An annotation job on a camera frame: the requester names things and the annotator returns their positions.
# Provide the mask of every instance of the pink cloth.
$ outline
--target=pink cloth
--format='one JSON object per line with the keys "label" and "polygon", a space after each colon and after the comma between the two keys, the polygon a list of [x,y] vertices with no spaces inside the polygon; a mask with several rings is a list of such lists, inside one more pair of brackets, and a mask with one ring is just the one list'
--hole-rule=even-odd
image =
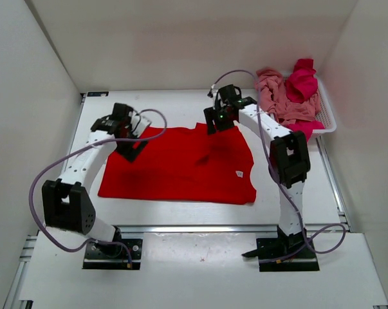
{"label": "pink cloth", "polygon": [[299,59],[294,66],[294,72],[285,82],[286,96],[296,103],[309,100],[318,90],[318,81],[314,77],[313,59]]}
{"label": "pink cloth", "polygon": [[258,82],[255,87],[261,89],[261,108],[268,114],[274,114],[275,120],[283,126],[294,124],[298,120],[314,121],[321,111],[318,90],[303,103],[292,102],[286,96],[282,75],[271,68],[257,71]]}
{"label": "pink cloth", "polygon": [[307,141],[311,138],[313,130],[325,129],[322,122],[316,120],[309,122],[298,120],[296,123],[289,124],[286,127],[292,131],[302,131],[305,134]]}

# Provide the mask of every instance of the white tabletop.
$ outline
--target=white tabletop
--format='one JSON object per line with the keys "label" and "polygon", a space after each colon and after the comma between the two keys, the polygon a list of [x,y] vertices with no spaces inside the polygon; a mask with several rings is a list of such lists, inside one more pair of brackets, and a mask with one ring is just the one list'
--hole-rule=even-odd
{"label": "white tabletop", "polygon": [[[156,108],[167,117],[169,127],[193,128],[205,122],[203,109],[211,106],[207,90],[187,91],[110,91],[106,97],[87,97],[78,124],[72,151],[84,146],[89,129],[97,118],[112,112],[115,102],[136,110]],[[245,95],[255,96],[253,91]],[[153,126],[162,120],[154,113],[146,114]],[[261,141],[248,128],[239,125],[254,157],[251,181],[257,189],[255,203],[230,205],[220,203],[146,201],[99,198],[97,196],[104,168],[101,168],[90,190],[99,218],[114,225],[275,225],[279,220],[278,188],[268,174]],[[311,171],[304,188],[304,220],[306,223],[339,222],[337,205],[316,142],[309,143]]]}
{"label": "white tabletop", "polygon": [[[83,237],[52,229],[63,244]],[[315,238],[332,247],[340,233]],[[83,270],[84,249],[63,252],[40,233],[23,289],[32,309],[59,308],[335,308],[385,305],[362,234],[348,234],[337,251],[319,255],[318,272],[259,272],[241,253],[255,234],[145,234],[140,270]]]}

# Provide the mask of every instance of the white laundry basket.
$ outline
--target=white laundry basket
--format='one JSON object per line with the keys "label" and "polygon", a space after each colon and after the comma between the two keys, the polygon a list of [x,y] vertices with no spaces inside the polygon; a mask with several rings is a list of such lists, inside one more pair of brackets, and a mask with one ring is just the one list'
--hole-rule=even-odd
{"label": "white laundry basket", "polygon": [[[290,76],[290,74],[283,74],[284,81]],[[337,129],[337,124],[334,119],[333,112],[331,110],[331,106],[329,105],[327,94],[324,89],[324,85],[322,84],[321,80],[315,76],[315,78],[318,80],[318,89],[320,93],[320,100],[321,100],[321,112],[315,116],[315,119],[318,121],[321,121],[324,125],[325,129],[321,130],[313,130],[312,138],[317,138],[320,135],[323,135],[324,133],[330,133],[334,132]]]}

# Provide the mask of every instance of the white panel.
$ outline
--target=white panel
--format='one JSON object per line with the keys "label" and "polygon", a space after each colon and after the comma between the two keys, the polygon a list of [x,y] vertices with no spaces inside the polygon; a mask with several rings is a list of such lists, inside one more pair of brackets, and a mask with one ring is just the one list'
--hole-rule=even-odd
{"label": "white panel", "polygon": [[35,231],[28,209],[30,182],[41,167],[67,152],[79,102],[25,3],[1,0],[0,308],[26,235]]}
{"label": "white panel", "polygon": [[358,2],[322,76],[338,121],[327,149],[388,297],[388,0]]}
{"label": "white panel", "polygon": [[[107,97],[87,97],[73,150],[85,145],[89,128],[97,118],[110,114],[115,102],[129,104],[139,111],[157,108],[167,117],[170,127],[194,128],[196,122],[205,122],[203,109],[212,103],[206,96],[207,92],[208,90],[111,91]],[[255,96],[253,91],[245,91],[244,94]],[[146,116],[153,121],[153,126],[163,125],[158,115],[148,113]],[[118,225],[278,224],[279,190],[268,174],[261,140],[246,127],[239,128],[254,157],[251,172],[252,184],[257,189],[254,205],[99,198],[97,194],[105,169],[103,166],[89,194],[99,218]],[[311,171],[304,188],[305,222],[339,222],[333,191],[315,141],[309,144],[309,155]]]}
{"label": "white panel", "polygon": [[[80,236],[56,232],[67,245]],[[340,234],[323,234],[315,248]],[[318,272],[265,272],[241,253],[255,234],[145,234],[141,270],[83,270],[84,251],[61,251],[41,233],[21,299],[33,309],[56,308],[334,308],[387,304],[362,234],[348,234],[334,253],[319,256]]]}
{"label": "white panel", "polygon": [[74,83],[91,91],[204,89],[227,70],[290,70],[300,57],[319,67],[356,0],[33,3]]}

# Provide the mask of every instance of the red fabric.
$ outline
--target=red fabric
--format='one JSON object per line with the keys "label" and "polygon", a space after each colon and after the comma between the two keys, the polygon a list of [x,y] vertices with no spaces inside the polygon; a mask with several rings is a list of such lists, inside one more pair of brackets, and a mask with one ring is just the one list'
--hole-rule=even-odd
{"label": "red fabric", "polygon": [[307,141],[311,138],[312,131],[316,129],[325,129],[322,122],[319,121],[297,121],[294,124],[289,124],[286,126],[288,129],[291,129],[292,131],[302,131],[305,134],[305,137]]}
{"label": "red fabric", "polygon": [[313,59],[299,59],[294,66],[294,72],[285,82],[286,96],[296,103],[303,103],[318,90],[318,81],[314,77]]}
{"label": "red fabric", "polygon": [[[143,137],[161,130],[149,127]],[[205,124],[197,124],[195,129],[169,128],[150,141],[133,163],[112,153],[98,196],[253,203],[253,164],[251,151],[236,127],[214,135],[207,135]]]}

